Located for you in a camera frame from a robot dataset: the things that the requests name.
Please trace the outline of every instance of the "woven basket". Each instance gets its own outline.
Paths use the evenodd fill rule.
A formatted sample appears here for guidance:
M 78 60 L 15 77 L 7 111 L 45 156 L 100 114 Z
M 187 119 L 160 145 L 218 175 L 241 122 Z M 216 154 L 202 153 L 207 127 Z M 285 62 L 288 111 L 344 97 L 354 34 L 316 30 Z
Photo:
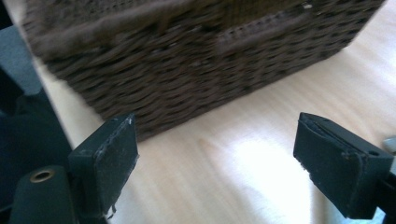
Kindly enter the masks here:
M 324 60 L 382 0 L 27 0 L 32 52 L 143 140 Z

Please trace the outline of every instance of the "brown wicker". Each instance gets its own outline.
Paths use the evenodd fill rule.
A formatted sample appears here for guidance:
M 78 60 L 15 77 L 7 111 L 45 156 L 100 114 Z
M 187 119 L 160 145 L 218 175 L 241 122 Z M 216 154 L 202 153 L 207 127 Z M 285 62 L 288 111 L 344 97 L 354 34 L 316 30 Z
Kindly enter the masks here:
M 324 60 L 382 0 L 27 0 L 32 52 L 138 139 Z

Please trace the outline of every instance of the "metal ring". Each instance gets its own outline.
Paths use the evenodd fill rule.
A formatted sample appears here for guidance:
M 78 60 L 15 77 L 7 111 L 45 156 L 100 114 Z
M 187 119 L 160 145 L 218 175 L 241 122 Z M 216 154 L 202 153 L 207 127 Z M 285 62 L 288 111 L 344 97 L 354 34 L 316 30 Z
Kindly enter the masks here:
M 41 183 L 48 179 L 51 179 L 55 175 L 55 171 L 53 170 L 41 170 L 35 172 L 33 175 L 30 176 L 30 182 L 32 183 Z

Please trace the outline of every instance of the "wooden table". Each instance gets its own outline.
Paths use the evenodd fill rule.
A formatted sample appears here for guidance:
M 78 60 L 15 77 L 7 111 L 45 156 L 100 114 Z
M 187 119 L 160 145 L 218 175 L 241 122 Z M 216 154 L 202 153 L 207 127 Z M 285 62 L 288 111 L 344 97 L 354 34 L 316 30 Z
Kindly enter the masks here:
M 6 4 L 20 26 L 22 0 Z M 327 117 L 378 147 L 396 134 L 394 18 L 388 0 L 336 56 L 140 143 L 112 223 L 340 222 L 292 157 L 297 119 Z M 102 121 L 37 59 L 35 68 L 76 147 Z

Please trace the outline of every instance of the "basket rim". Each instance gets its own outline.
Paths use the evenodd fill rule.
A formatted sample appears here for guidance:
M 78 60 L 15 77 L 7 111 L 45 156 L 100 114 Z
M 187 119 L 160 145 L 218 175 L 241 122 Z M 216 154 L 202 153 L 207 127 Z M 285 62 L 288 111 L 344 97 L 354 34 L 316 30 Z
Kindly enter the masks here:
M 62 31 L 47 29 L 33 34 L 40 11 L 34 10 L 35 0 L 27 0 L 28 10 L 22 24 L 32 52 L 42 60 L 65 58 L 84 50 L 99 47 L 114 35 L 134 27 L 145 28 L 156 22 L 167 21 L 189 10 L 206 7 L 218 0 L 157 0 L 104 16 L 97 21 L 83 22 Z

